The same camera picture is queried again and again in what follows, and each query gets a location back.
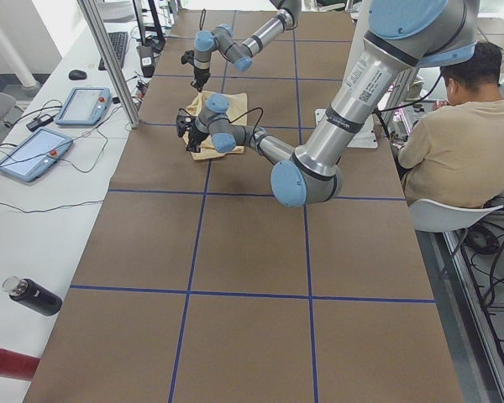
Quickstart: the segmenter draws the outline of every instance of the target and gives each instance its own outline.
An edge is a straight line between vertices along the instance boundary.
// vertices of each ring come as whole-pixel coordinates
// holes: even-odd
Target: brown table
[[[272,15],[204,26],[244,39]],[[179,59],[198,19],[172,30],[25,401],[462,401],[388,143],[347,149],[340,196],[304,208],[276,201],[249,149],[192,161],[174,122],[196,95]],[[246,92],[297,145],[353,32],[304,13],[246,73],[214,55],[205,89]]]

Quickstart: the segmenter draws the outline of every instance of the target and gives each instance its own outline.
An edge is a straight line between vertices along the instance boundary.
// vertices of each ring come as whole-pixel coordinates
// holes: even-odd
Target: beige t-shirt
[[[402,181],[409,204],[427,198],[483,206],[504,189],[504,100],[427,114],[400,150],[399,163],[412,168]]]

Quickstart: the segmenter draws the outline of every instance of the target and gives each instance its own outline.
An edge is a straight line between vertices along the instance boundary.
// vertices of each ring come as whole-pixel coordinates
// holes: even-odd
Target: black hair
[[[471,92],[478,92],[481,84],[496,84],[501,74],[502,48],[491,42],[476,43],[470,59],[457,65],[440,68],[446,86],[450,78],[458,81]]]

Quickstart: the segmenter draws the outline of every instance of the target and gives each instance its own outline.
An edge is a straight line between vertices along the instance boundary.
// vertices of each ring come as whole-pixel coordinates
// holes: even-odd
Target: man
[[[398,155],[409,204],[478,208],[504,189],[501,62],[501,48],[478,42],[470,60],[441,67],[449,106],[424,116]]]

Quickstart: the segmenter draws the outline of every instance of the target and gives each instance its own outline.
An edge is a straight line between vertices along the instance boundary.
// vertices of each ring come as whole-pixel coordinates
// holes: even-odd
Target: black headphones
[[[469,228],[465,242],[479,254],[495,254],[500,248],[495,234],[481,224],[475,224]]]

